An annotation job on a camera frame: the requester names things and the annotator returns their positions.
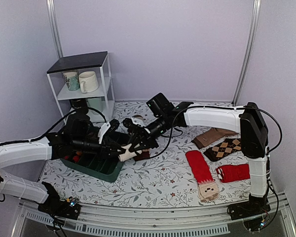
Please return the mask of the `orange black rolled sock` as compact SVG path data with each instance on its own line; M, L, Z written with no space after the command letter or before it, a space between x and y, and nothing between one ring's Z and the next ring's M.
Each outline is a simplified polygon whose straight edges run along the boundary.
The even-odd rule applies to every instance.
M75 155L73 156L73 162L74 162L74 163L78 163L79 160L80 160L80 158L81 158L81 155L79 155L79 154L75 154Z

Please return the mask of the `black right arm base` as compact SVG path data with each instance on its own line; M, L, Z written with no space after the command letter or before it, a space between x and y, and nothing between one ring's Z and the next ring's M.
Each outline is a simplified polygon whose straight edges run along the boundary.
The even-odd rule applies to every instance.
M249 196L245 202L231 204L227 208L227 213L231 220L238 220L252 217L259 214L265 214L271 210L267 198Z

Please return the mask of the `left aluminium corner post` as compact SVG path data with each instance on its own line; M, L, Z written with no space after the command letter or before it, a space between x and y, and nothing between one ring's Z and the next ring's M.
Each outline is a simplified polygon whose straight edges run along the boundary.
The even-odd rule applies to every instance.
M63 57L63 50L58 30L54 0L46 0L46 5L55 50L57 53L57 57L61 58Z

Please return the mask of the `floral patterned table mat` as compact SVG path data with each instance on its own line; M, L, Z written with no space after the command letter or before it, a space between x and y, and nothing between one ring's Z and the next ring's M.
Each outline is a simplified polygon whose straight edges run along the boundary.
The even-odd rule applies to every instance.
M141 115L146 124L155 120L145 102L115 103L113 117L120 123L134 115ZM236 152L218 162L211 162L204 156L219 188L219 196L213 201L200 201L197 182L185 153L197 150L191 142L192 139L209 128L179 129L183 131L183 135L172 138L168 149L163 154L153 159L126 161L117 180L113 183L70 169L59 159L46 162L40 181L52 184L61 198L76 197L83 203L105 206L176 208L248 200L249 179L222 183L216 173L216 168L221 165L247 163L243 154ZM122 124L119 131L126 133Z

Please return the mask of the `red folded sock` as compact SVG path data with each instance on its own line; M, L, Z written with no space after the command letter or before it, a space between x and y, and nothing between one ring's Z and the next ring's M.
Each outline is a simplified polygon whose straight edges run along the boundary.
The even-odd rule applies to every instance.
M249 165L222 165L216 168L218 178L222 183L231 183L250 179Z

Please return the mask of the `pale green mug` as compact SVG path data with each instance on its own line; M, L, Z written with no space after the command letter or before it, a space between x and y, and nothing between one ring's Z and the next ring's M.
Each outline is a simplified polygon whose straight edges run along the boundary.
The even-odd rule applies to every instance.
M101 97L88 98L87 99L87 106L99 111L102 114L104 114L103 113L103 108L104 107L103 107L103 102L102 102Z

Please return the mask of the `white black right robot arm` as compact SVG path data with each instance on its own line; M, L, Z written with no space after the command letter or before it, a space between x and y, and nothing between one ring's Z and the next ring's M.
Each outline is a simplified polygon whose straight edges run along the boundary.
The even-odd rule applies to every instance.
M239 133L242 153L249 162L250 196L254 197L246 203L245 211L256 215L264 208L262 197L267 193L268 128L255 103L217 107L181 102L174 106L163 93L158 93L147 102L147 106L156 120L147 126L131 125L130 152L157 148L157 138L176 126L205 126Z

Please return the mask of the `striped beige brown sock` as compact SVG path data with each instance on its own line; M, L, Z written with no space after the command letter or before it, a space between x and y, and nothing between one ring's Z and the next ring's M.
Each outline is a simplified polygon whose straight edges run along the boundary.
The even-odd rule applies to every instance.
M139 119L145 125L145 122L144 122L145 119L141 115L134 115L134 118ZM141 160L146 160L146 159L150 159L149 149L142 150L142 152L139 155L134 157L134 161L141 161Z

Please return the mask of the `cream brown block sock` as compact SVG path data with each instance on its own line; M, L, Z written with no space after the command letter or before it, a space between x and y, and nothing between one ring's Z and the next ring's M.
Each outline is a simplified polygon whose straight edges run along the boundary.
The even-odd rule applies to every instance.
M136 152L130 152L129 148L131 147L132 144L128 144L126 146L122 146L122 148L125 150L125 152L123 154L120 154L118 156L118 159L120 162L125 162L131 158L136 157L139 153Z

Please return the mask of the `right aluminium corner post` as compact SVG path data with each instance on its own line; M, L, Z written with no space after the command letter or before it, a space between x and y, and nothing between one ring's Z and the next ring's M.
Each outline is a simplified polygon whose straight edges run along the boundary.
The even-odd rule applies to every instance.
M237 105L241 96L241 92L244 86L247 70L250 63L250 58L254 46L255 36L258 28L259 23L259 14L260 14L260 7L261 7L261 0L254 0L253 1L253 9L252 9L252 16L250 21L249 27L249 35L245 49L245 55L243 58L238 83L236 86L236 90L233 96L232 104Z

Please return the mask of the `aluminium front rail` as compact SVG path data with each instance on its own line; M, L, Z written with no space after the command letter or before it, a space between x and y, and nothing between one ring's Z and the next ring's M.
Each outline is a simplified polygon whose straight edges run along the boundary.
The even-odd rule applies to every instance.
M249 237L296 237L296 223L284 192L268 196L271 210L268 225L257 232L245 223L257 223L263 215L233 220L228 204L180 208L129 208L82 204L76 220L38 211L37 205L21 201L12 230L13 237L31 236L99 237L214 237L219 235Z

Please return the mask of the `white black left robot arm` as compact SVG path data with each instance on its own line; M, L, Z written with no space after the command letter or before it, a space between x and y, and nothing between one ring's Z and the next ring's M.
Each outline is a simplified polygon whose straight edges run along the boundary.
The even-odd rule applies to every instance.
M0 194L44 204L52 214L60 214L63 203L51 184L17 177L4 168L38 160L72 159L77 152L100 158L114 158L126 152L109 136L118 128L117 120L105 121L95 128L83 113L71 112L66 119L66 125L58 132L50 129L37 138L0 143Z

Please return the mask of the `aluminium corner post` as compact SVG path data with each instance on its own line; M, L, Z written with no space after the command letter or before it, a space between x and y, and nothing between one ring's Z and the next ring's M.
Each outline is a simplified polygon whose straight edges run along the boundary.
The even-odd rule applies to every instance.
M57 53L57 57L61 58L63 57L63 50L58 30L54 0L46 0L46 5L55 50Z
M247 70L250 63L250 58L254 46L255 36L258 28L259 23L259 14L260 14L260 7L261 7L261 0L254 0L253 1L253 9L252 9L252 16L250 21L249 27L249 35L245 49L245 55L243 58L238 83L236 86L236 90L233 96L232 104L237 105L241 96L241 92L244 86Z

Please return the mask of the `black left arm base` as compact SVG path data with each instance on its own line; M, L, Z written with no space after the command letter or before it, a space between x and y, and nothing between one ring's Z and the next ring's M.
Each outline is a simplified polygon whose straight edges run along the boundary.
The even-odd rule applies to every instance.
M81 211L78 199L69 197L65 200L50 199L38 205L38 210L52 217L63 217L77 220Z

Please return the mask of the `green divided organizer tray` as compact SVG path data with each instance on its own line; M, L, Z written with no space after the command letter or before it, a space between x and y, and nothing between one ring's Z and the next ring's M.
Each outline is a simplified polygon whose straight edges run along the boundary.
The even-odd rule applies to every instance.
M70 153L65 156L74 156L75 154L81 155L78 163L74 163L73 159L65 160L65 156L61 157L60 160L65 166L73 170L112 183L117 179L121 168L123 167L123 162L119 161L118 156L100 157L102 146L98 143L98 131L99 128L94 127L90 129L85 139L76 139L73 141L73 148L70 150ZM123 145L126 145L130 138L129 135L117 131L110 134L123 134Z

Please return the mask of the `brown argyle sock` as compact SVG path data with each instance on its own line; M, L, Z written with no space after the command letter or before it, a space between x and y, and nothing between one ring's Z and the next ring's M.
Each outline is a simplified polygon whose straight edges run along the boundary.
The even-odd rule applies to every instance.
M212 162L241 151L241 139L226 138L223 142L208 148L203 154Z

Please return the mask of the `black mug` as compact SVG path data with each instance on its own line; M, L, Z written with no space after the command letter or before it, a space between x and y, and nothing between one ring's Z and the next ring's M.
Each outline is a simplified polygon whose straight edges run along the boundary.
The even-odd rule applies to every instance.
M70 105L73 109L88 109L87 100L84 98L70 99Z

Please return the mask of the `cream white mug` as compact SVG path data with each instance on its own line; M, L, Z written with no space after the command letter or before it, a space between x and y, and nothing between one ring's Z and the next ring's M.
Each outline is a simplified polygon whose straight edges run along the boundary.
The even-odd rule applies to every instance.
M79 74L80 90L83 94L93 92L99 88L96 73L94 71L86 71Z

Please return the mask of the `teal patterned mug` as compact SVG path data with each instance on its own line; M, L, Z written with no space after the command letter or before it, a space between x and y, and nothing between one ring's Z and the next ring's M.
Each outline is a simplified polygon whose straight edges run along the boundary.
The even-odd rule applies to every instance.
M65 84L69 91L76 91L80 89L78 72L77 71L67 71L62 73L65 80Z

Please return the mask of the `white shelf black top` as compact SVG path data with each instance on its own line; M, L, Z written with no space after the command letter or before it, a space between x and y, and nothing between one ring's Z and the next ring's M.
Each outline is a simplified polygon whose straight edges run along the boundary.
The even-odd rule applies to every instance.
M89 105L112 118L115 97L108 52L62 57L46 74L61 116L67 113L60 104L65 101L72 104L70 111L74 105Z

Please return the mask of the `tan brown cuff sock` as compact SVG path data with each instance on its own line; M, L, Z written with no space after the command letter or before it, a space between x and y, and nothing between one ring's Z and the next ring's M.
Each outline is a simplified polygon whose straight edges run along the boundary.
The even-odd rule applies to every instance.
M191 142L198 148L204 148L209 146L210 144L216 142L217 140L225 137L225 136L234 136L238 133L221 129L221 128L211 128L208 131L196 136Z

